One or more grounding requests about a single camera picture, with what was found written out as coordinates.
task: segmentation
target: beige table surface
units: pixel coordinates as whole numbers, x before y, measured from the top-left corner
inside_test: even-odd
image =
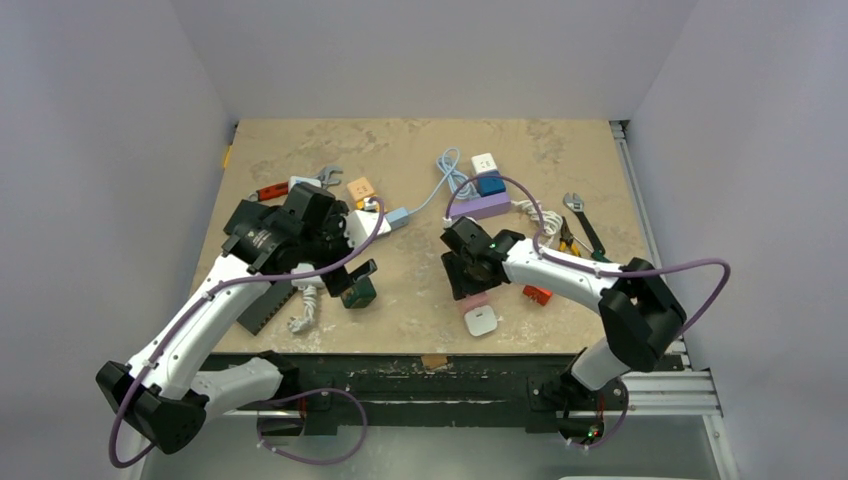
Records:
[[[544,207],[564,213],[572,230],[587,241],[577,218],[562,205],[567,191],[578,192],[612,261],[645,256],[636,209],[606,121],[250,119],[239,123],[194,288],[221,252],[224,224],[249,192],[337,164],[345,170],[344,181],[329,190],[338,198],[350,203],[347,181],[366,176],[389,209],[411,210],[441,178],[435,160],[450,146],[461,149],[460,169],[468,174],[473,155],[491,152],[502,174],[522,182]],[[508,192],[513,199],[523,198],[514,187]],[[286,323],[302,313],[298,294],[258,336],[236,324],[215,350],[570,353],[603,336],[600,318],[586,308],[561,297],[542,307],[523,296],[522,287],[503,285],[489,291],[500,317],[497,330],[472,337],[439,260],[447,251],[439,235],[448,197],[445,185],[409,226],[379,238],[355,261],[359,265],[374,258],[379,268],[371,277],[377,299],[367,308],[345,310],[339,299],[324,292],[315,328],[296,335]],[[503,228],[528,235],[534,231],[534,224],[517,210],[480,223],[493,236]]]

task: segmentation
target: robotic arm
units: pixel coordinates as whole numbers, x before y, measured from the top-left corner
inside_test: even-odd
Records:
[[[97,373],[98,386],[117,412],[130,385],[147,368],[129,399],[125,420],[164,453],[183,448],[205,422],[224,412],[299,392],[296,368],[273,354],[221,372],[199,372],[230,325],[270,288],[271,281],[235,284],[214,297],[209,288],[237,278],[289,272],[302,263],[325,267],[353,251],[345,228],[347,205],[325,190],[298,184],[281,206],[246,207],[240,209],[250,214],[239,219],[203,284],[165,329],[127,364],[107,362]],[[359,282],[370,282],[367,277],[375,270],[369,260],[352,273],[340,267],[320,277],[329,294],[338,297]],[[150,365],[154,350],[202,298],[207,301]]]
[[[583,273],[540,258],[524,235],[501,230],[494,238],[471,219],[461,217],[445,229],[450,249],[442,263],[455,300],[501,283],[541,287],[574,300],[601,316],[606,337],[583,351],[562,375],[564,384],[593,392],[620,375],[654,369],[686,320],[683,307],[659,277],[615,279]],[[564,258],[601,271],[653,270],[645,260],[627,265]]]

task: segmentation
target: coiled white cable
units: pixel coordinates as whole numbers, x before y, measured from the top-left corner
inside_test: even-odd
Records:
[[[539,214],[536,213],[536,207],[533,206],[533,202],[530,200],[513,200],[512,204],[518,207],[521,210],[521,213],[530,217],[530,220],[539,223]],[[559,235],[559,229],[562,227],[562,216],[552,210],[542,210],[542,226],[544,227],[544,235],[548,237],[548,240],[545,241],[544,245],[546,247],[551,246],[551,242],[553,242],[554,238]]]
[[[300,293],[303,297],[303,316],[291,317],[289,320],[289,331],[292,333],[302,333],[315,325],[315,310],[318,308],[318,288],[314,285],[300,287]]]

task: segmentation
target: red box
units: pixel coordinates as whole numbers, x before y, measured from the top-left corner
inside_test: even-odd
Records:
[[[526,287],[524,287],[523,293],[524,293],[524,295],[527,295],[528,297],[533,299],[534,302],[538,303],[539,305],[543,305],[543,306],[547,305],[548,300],[550,300],[551,297],[553,296],[553,293],[551,293],[550,290],[545,290],[544,288],[533,287],[533,286],[530,286],[530,285],[527,285]]]

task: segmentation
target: red tool handle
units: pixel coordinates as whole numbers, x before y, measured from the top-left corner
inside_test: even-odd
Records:
[[[278,183],[276,185],[271,185],[270,187],[265,187],[256,191],[256,194],[259,195],[260,202],[264,202],[265,200],[271,200],[277,197],[282,197],[283,195],[288,195],[288,193],[289,182]]]

